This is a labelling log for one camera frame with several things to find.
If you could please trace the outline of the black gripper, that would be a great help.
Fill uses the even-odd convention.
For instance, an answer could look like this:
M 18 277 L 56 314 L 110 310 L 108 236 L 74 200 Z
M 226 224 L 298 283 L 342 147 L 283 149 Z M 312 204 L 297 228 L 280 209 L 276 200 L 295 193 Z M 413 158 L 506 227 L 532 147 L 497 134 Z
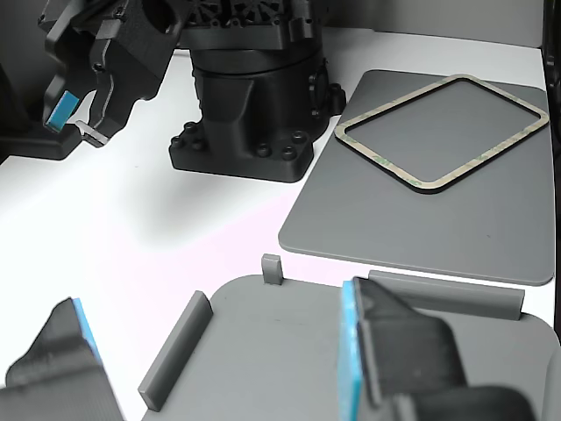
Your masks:
M 87 143 L 106 146 L 126 126 L 133 102 L 158 92 L 184 25 L 183 1 L 93 1 L 72 17 L 73 28 L 53 27 L 46 51 L 56 73 L 44 96 L 44 126 L 61 132 L 95 90 L 88 122 L 76 124 Z

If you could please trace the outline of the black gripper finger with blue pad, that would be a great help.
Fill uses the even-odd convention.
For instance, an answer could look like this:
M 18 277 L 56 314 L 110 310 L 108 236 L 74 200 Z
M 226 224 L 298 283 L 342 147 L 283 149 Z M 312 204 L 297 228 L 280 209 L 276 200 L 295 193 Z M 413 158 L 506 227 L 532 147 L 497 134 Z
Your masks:
M 122 420 L 82 302 L 57 303 L 7 370 L 2 420 Z
M 455 336 L 379 283 L 354 277 L 340 295 L 341 420 L 533 420 L 515 389 L 471 386 Z

